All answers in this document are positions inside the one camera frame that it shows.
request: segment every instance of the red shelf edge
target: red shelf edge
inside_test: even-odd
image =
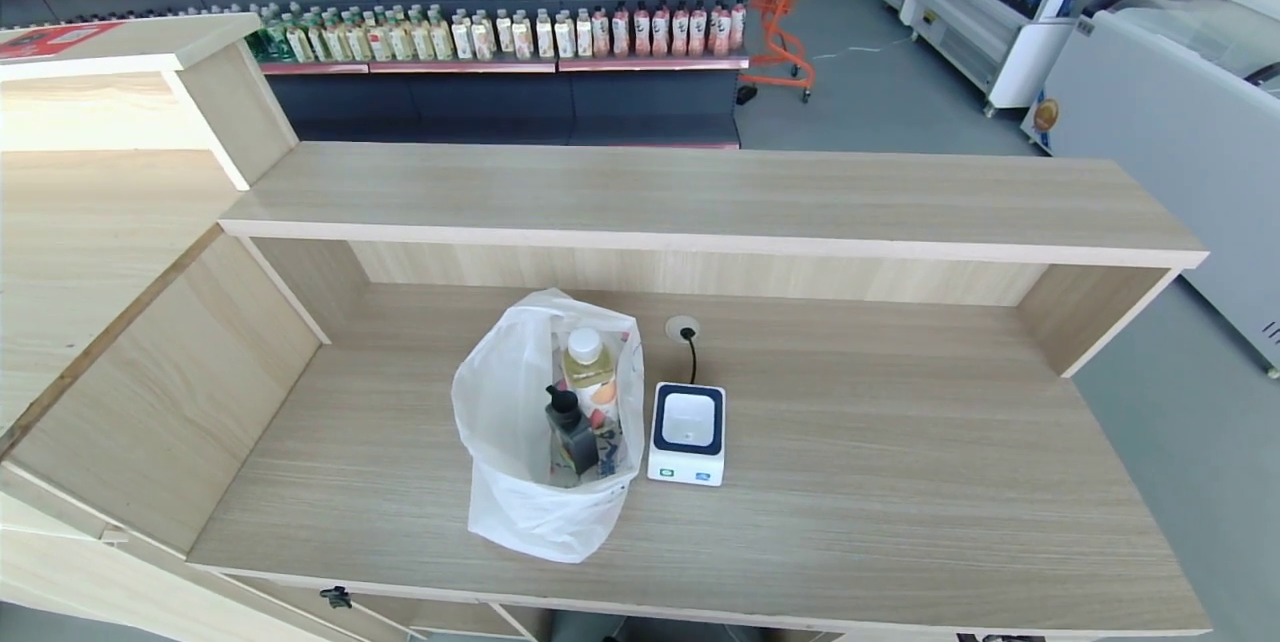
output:
[[[369,74],[369,65],[364,61],[262,61],[259,64],[262,74],[289,75],[289,74]]]

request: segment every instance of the floor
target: floor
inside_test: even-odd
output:
[[[1037,153],[1016,114],[984,119],[977,90],[924,42],[910,42],[878,0],[799,0],[788,23],[818,70],[813,100],[762,87],[737,110],[744,147]],[[1216,632],[1197,639],[1274,641],[1280,382],[1261,373],[1239,336],[1184,283],[1075,381],[1212,619]],[[12,614],[0,611],[0,625]]]

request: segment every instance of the bottle cap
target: bottle cap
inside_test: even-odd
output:
[[[568,354],[580,364],[590,364],[593,361],[600,359],[603,349],[604,341],[600,340],[600,334],[595,329],[577,327],[568,336]]]

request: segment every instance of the electrical cord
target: electrical cord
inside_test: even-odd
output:
[[[698,335],[698,333],[694,331],[694,327],[680,329],[680,336],[682,338],[682,340],[689,341],[689,354],[692,356],[694,358],[694,370],[691,370],[691,372],[689,373],[690,384],[698,382],[698,347],[694,345],[695,335]]]

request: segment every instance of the plastic bag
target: plastic bag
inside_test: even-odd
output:
[[[549,486],[545,388],[563,379],[558,350],[576,327],[598,329],[617,359],[623,446],[617,472],[564,490]],[[534,292],[508,308],[453,377],[453,417],[471,451],[467,529],[518,552],[580,563],[604,544],[645,448],[644,356],[636,320]]]

